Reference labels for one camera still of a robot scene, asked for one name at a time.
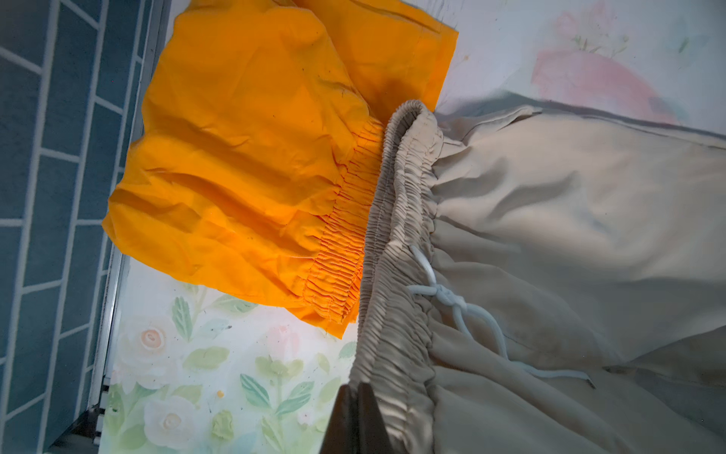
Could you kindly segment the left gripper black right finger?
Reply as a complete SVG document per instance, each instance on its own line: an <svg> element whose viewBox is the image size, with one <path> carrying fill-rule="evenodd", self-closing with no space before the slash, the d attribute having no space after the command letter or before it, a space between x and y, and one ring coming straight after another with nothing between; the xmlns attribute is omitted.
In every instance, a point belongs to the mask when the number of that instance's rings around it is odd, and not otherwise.
<svg viewBox="0 0 726 454"><path fill-rule="evenodd" d="M393 454L391 440L370 383L357 391L357 433L360 454Z"/></svg>

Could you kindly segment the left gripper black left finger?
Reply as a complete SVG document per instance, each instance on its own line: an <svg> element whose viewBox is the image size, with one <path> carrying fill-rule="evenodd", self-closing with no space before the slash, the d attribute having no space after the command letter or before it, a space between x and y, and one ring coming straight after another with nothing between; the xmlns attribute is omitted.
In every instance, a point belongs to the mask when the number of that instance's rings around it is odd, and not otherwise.
<svg viewBox="0 0 726 454"><path fill-rule="evenodd" d="M345 384L338 389L320 454L357 454L358 445L357 397Z"/></svg>

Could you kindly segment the beige shorts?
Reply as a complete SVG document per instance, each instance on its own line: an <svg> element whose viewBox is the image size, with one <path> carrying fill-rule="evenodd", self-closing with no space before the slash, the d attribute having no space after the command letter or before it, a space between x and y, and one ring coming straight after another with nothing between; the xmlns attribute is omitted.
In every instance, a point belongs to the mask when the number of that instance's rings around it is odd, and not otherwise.
<svg viewBox="0 0 726 454"><path fill-rule="evenodd" d="M399 453L724 452L724 139L402 104L350 382Z"/></svg>

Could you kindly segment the orange shorts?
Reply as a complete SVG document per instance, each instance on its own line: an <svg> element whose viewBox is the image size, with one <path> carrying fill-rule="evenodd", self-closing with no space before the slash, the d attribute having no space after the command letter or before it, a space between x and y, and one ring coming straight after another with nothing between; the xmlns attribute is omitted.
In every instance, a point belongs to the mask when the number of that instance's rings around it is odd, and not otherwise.
<svg viewBox="0 0 726 454"><path fill-rule="evenodd" d="M194 1L103 227L125 255L341 337L385 127L437 105L458 34L400 1Z"/></svg>

